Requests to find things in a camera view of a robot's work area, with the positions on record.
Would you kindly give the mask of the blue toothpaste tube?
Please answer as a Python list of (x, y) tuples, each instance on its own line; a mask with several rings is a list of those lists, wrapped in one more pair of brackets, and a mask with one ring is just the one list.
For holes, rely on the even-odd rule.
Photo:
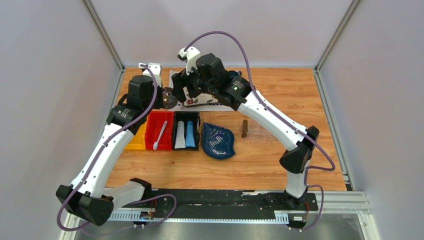
[(188, 121), (186, 124), (185, 147), (194, 148), (195, 146), (194, 124), (193, 121)]

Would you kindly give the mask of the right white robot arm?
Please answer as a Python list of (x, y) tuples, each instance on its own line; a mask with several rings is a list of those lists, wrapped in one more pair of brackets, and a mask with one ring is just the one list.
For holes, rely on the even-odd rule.
[(186, 63), (184, 70), (172, 76), (172, 94), (180, 102), (201, 94), (211, 95), (221, 105), (255, 120), (283, 144), (285, 152), (279, 163), (287, 171), (285, 203), (293, 210), (299, 209), (306, 200), (306, 167), (319, 130), (314, 126), (307, 128), (283, 114), (249, 81), (231, 75), (214, 54), (181, 52), (177, 57)]

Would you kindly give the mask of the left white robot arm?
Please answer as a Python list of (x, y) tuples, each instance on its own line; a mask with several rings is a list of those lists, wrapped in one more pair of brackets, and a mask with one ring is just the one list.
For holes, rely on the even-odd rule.
[(87, 224), (103, 225), (118, 208), (131, 203), (148, 207), (153, 201), (151, 183), (131, 178), (126, 184), (105, 188), (118, 158), (153, 109), (164, 107), (162, 80), (159, 75), (137, 75), (128, 84), (117, 105), (106, 119), (103, 134), (93, 153), (70, 185), (60, 185), (55, 193), (61, 202), (56, 223), (64, 231), (71, 229), (61, 223), (64, 210)]

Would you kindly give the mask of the white toothbrush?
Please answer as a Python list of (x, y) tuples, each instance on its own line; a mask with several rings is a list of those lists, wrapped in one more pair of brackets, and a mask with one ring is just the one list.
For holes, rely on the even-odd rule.
[(160, 130), (160, 132), (159, 132), (159, 135), (158, 135), (158, 137), (157, 137), (156, 141), (155, 141), (155, 142), (154, 142), (154, 144), (153, 144), (153, 150), (157, 150), (157, 149), (158, 149), (158, 147), (159, 147), (159, 143), (160, 143), (160, 140), (161, 140), (161, 138), (162, 138), (162, 135), (163, 135), (163, 133), (164, 133), (164, 131), (165, 131), (165, 129), (166, 129), (166, 127), (167, 127), (167, 125), (168, 125), (168, 121), (167, 121), (167, 120), (165, 120), (165, 121), (163, 122), (163, 124), (162, 124), (162, 127), (161, 127), (161, 130)]

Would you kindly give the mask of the white toothpaste tube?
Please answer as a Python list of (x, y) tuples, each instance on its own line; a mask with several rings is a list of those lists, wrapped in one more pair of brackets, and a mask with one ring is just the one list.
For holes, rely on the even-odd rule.
[(177, 122), (174, 148), (175, 149), (186, 148), (185, 123), (182, 120)]

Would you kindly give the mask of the white patterned placemat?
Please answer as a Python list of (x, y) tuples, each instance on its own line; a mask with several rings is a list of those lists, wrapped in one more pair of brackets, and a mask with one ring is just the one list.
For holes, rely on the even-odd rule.
[[(188, 94), (187, 89), (184, 87), (185, 96)], [(170, 111), (186, 111), (186, 112), (232, 112), (233, 109), (229, 106), (222, 105), (221, 103), (209, 104), (209, 105), (197, 105), (191, 107), (185, 107), (183, 103), (178, 101), (176, 107), (170, 109)]]

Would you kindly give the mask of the red plastic bin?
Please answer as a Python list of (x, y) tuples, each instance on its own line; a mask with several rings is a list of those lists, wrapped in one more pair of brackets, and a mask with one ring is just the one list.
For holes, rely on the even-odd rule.
[(167, 121), (167, 126), (160, 139), (157, 150), (171, 151), (173, 149), (174, 116), (173, 111), (152, 111), (148, 115), (145, 132), (146, 150), (153, 150), (154, 142), (157, 140), (164, 121)]

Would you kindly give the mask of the square floral ceramic plate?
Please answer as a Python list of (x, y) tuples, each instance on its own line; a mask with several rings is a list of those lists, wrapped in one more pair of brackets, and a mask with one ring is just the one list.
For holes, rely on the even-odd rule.
[(185, 107), (194, 107), (200, 105), (213, 105), (217, 104), (218, 100), (207, 93), (201, 93), (196, 97), (191, 97), (188, 93), (186, 94), (186, 101), (183, 103)]

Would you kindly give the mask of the black plastic bin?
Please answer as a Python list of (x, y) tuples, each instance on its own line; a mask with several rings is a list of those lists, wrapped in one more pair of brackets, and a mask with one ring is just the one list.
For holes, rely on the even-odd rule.
[(175, 111), (172, 132), (172, 150), (198, 151), (200, 142), (200, 113)]

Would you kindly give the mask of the yellow plastic bin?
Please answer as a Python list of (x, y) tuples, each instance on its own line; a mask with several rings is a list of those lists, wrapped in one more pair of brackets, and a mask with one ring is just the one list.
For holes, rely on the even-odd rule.
[(145, 151), (146, 150), (146, 135), (147, 124), (143, 124), (136, 135), (131, 139), (131, 141), (126, 145), (124, 150), (136, 150), (136, 151)]

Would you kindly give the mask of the dark blue ceramic mug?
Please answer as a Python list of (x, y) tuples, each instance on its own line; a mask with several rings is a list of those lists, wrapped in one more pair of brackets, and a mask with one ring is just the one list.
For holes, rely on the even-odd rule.
[(228, 70), (228, 75), (230, 79), (242, 77), (242, 71), (241, 70)]

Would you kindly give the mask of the blue shell-shaped dish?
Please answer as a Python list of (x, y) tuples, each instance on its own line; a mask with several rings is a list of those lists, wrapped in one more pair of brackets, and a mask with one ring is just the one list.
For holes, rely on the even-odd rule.
[(216, 160), (227, 160), (236, 155), (235, 135), (228, 128), (204, 122), (202, 126), (202, 149)]

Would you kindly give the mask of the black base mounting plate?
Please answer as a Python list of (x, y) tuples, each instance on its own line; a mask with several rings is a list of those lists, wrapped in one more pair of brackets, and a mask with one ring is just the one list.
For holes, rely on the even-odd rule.
[(276, 211), (304, 214), (319, 209), (313, 193), (295, 201), (283, 191), (159, 188), (147, 196), (158, 199), (135, 206), (152, 210), (158, 218), (173, 211), (170, 214), (173, 219), (270, 220)]

